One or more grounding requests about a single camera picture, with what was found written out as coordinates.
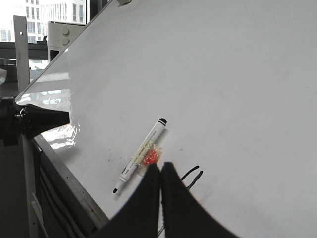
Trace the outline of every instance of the whiteboard marker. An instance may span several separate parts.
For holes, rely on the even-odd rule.
[[[166,124],[167,124],[167,121],[164,118],[161,118],[154,125],[150,133],[147,135],[147,137],[145,137],[140,148],[137,150],[137,152],[135,152],[134,156],[131,158],[128,165],[124,168],[124,170],[120,174],[119,180],[117,184],[115,185],[113,193],[116,193],[119,189],[121,189],[122,186],[130,179],[131,175],[136,170],[138,165],[141,163],[143,157],[147,153],[149,149],[149,144],[154,143],[156,141],[156,139],[159,137],[159,135],[161,135],[161,133],[165,129]]]

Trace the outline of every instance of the whiteboard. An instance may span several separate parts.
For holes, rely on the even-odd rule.
[[[18,98],[70,112],[43,137],[111,218],[155,122],[159,161],[244,238],[317,236],[317,2],[112,1]],[[184,183],[189,184],[196,174]]]

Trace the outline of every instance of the white machine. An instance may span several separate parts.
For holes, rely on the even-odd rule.
[[[48,53],[49,61],[55,58],[79,33],[85,28],[84,25],[49,22],[48,23]]]

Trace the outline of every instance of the white board surface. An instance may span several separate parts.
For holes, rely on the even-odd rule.
[[[317,236],[317,2],[113,1],[18,99],[70,111],[43,133],[110,218],[155,122],[159,162],[244,238]],[[185,181],[191,182],[192,175]]]

